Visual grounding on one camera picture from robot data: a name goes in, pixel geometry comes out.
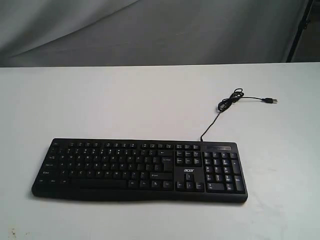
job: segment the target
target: black keyboard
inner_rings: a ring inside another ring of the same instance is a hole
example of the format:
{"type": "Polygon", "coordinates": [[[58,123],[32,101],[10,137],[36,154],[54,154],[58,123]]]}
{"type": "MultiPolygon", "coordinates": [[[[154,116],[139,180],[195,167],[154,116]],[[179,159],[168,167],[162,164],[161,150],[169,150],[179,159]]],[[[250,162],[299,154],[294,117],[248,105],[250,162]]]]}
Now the black keyboard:
{"type": "Polygon", "coordinates": [[[32,193],[87,201],[248,198],[235,143],[163,140],[55,138],[32,193]]]}

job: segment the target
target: keyboard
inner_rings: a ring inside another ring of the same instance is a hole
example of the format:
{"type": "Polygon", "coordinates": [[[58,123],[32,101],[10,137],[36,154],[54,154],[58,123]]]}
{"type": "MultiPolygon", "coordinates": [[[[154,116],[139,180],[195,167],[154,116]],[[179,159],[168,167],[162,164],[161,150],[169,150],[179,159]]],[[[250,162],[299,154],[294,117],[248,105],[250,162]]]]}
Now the keyboard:
{"type": "Polygon", "coordinates": [[[235,143],[170,140],[55,138],[32,193],[84,201],[248,198],[235,143]]]}

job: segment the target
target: keyboard cable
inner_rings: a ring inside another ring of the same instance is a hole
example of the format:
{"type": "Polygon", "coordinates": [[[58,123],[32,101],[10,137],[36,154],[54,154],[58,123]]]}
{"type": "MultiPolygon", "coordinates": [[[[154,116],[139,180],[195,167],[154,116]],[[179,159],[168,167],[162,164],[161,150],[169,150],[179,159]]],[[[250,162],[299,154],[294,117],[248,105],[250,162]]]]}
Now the keyboard cable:
{"type": "Polygon", "coordinates": [[[223,99],[221,102],[219,102],[217,110],[219,111],[218,115],[215,117],[215,119],[213,120],[213,122],[208,126],[208,128],[204,131],[204,133],[201,135],[200,137],[200,141],[203,142],[203,136],[208,132],[208,130],[211,128],[211,126],[216,122],[217,118],[220,116],[221,113],[223,113],[224,111],[226,111],[228,108],[230,108],[230,106],[234,103],[236,103],[239,99],[257,99],[257,100],[261,100],[264,103],[267,104],[277,104],[278,100],[277,99],[273,99],[270,97],[266,97],[266,98],[259,98],[259,97],[253,97],[253,96],[244,96],[244,92],[242,88],[237,88],[236,90],[234,90],[234,92],[230,95],[229,98],[225,98],[223,99]]]}

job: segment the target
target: table surface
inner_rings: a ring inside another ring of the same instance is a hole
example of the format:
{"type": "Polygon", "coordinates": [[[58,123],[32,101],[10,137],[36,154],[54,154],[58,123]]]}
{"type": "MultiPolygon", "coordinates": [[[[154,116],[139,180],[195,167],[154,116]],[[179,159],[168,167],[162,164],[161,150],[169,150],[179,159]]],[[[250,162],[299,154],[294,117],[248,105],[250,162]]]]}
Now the table surface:
{"type": "Polygon", "coordinates": [[[320,63],[0,68],[0,239],[317,239],[320,63]],[[33,197],[53,138],[235,142],[245,204],[33,197]]]}

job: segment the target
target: gray backdrop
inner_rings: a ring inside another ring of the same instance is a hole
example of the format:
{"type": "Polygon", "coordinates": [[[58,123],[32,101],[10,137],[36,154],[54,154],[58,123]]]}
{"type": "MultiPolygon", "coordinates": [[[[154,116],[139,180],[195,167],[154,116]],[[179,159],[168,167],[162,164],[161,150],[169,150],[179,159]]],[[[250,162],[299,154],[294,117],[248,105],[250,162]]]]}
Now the gray backdrop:
{"type": "Polygon", "coordinates": [[[1,65],[38,67],[283,62],[307,0],[0,3],[1,65]]]}

